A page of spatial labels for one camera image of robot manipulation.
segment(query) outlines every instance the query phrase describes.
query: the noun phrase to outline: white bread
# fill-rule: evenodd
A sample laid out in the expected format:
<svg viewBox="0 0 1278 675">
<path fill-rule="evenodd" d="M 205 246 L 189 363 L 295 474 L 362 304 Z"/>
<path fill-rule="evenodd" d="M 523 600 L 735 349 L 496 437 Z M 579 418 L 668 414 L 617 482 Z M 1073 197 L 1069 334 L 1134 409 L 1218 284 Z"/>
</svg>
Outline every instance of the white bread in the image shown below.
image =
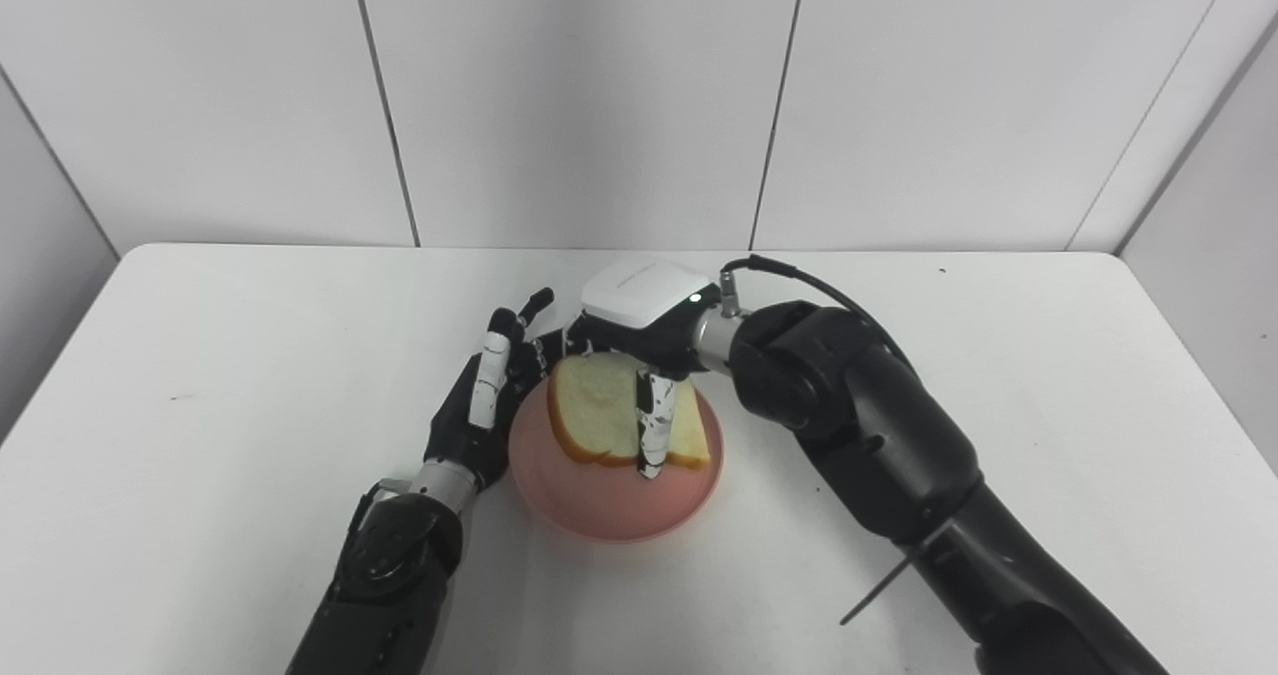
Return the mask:
<svg viewBox="0 0 1278 675">
<path fill-rule="evenodd" d="M 639 459 L 635 373 L 642 364 L 624 353 L 589 353 L 560 361 L 551 372 L 551 430 L 579 463 L 634 467 Z M 705 426 L 690 381 L 675 386 L 666 463 L 702 469 L 711 462 Z"/>
</svg>

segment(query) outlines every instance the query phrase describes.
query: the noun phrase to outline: pink plate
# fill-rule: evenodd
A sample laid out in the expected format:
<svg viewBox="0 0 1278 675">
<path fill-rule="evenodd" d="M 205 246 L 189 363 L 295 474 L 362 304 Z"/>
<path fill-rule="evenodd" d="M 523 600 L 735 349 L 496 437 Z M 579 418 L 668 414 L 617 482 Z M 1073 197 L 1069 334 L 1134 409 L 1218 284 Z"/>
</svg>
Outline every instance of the pink plate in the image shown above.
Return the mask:
<svg viewBox="0 0 1278 675">
<path fill-rule="evenodd" d="M 700 470 L 666 465 L 648 481 L 635 467 L 576 463 L 551 430 L 548 385 L 528 394 L 510 428 L 510 474 L 532 509 L 590 541 L 633 543 L 674 531 L 700 510 L 723 469 L 723 433 L 702 394 L 711 463 Z"/>
</svg>

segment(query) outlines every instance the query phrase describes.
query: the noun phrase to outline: white table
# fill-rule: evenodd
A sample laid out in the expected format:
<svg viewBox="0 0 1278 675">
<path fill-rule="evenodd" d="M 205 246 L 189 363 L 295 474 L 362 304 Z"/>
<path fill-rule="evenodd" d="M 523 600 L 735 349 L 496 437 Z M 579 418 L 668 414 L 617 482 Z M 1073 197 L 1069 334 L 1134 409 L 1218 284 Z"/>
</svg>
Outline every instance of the white table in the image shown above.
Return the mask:
<svg viewBox="0 0 1278 675">
<path fill-rule="evenodd" d="M 730 253 L 668 257 L 713 274 Z M 896 335 L 1026 527 L 1172 672 L 1278 667 L 1278 481 L 1130 271 L 1093 254 L 786 254 Z M 148 245 L 0 447 L 0 670 L 277 674 L 359 493 L 409 477 L 488 312 L 575 311 L 617 253 Z M 744 275 L 743 300 L 812 298 Z M 974 671 L 794 438 L 726 435 L 695 519 L 636 546 L 481 496 L 436 672 Z M 653 639 L 662 644 L 653 651 Z"/>
</svg>

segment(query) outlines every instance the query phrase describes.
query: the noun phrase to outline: white wall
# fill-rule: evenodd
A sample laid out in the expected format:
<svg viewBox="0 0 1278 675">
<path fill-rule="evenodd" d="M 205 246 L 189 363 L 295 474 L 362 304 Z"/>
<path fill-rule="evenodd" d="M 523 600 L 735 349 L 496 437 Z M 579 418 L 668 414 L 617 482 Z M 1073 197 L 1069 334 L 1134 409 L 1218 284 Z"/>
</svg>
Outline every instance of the white wall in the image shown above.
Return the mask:
<svg viewBox="0 0 1278 675">
<path fill-rule="evenodd" d="M 0 78 L 0 440 L 114 266 Z"/>
<path fill-rule="evenodd" d="M 1278 470 L 1278 41 L 1122 252 Z M 1210 433 L 1204 433 L 1205 447 Z"/>
<path fill-rule="evenodd" d="M 427 245 L 1114 248 L 1278 0 L 367 0 Z M 0 0 L 127 251 L 406 245 L 357 0 Z"/>
<path fill-rule="evenodd" d="M 745 248 L 795 0 L 368 0 L 423 243 Z"/>
<path fill-rule="evenodd" d="M 755 247 L 1066 248 L 1212 3 L 803 0 Z"/>
<path fill-rule="evenodd" d="M 0 61 L 120 252 L 413 243 L 357 0 L 0 0 Z"/>
</svg>

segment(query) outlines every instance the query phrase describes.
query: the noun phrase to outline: robotic arm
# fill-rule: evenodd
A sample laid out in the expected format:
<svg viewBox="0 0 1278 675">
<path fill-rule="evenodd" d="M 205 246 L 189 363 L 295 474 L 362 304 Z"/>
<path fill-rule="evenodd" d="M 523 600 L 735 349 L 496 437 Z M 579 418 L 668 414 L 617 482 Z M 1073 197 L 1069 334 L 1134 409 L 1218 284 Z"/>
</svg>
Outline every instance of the robotic arm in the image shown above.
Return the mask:
<svg viewBox="0 0 1278 675">
<path fill-rule="evenodd" d="M 744 312 L 741 268 L 803 280 L 840 307 L 796 300 Z M 486 352 L 432 421 L 412 486 L 389 485 L 403 495 L 383 501 L 386 486 L 374 487 L 360 502 L 289 672 L 419 671 L 460 561 L 458 514 L 505 469 L 510 421 L 532 385 L 555 357 L 593 348 L 629 353 L 658 382 L 731 376 L 741 405 L 790 430 L 859 524 L 906 554 L 976 642 L 984 675 L 1166 675 L 985 486 L 971 442 L 889 334 L 822 280 L 758 256 L 726 265 L 717 285 L 671 262 L 620 262 L 585 286 L 571 329 L 524 343 L 528 312 L 544 303 L 533 306 L 525 317 L 495 312 Z M 509 361 L 493 332 L 511 344 Z M 493 394 L 491 427 L 460 415 L 487 413 Z M 643 462 L 659 470 L 659 454 Z"/>
</svg>

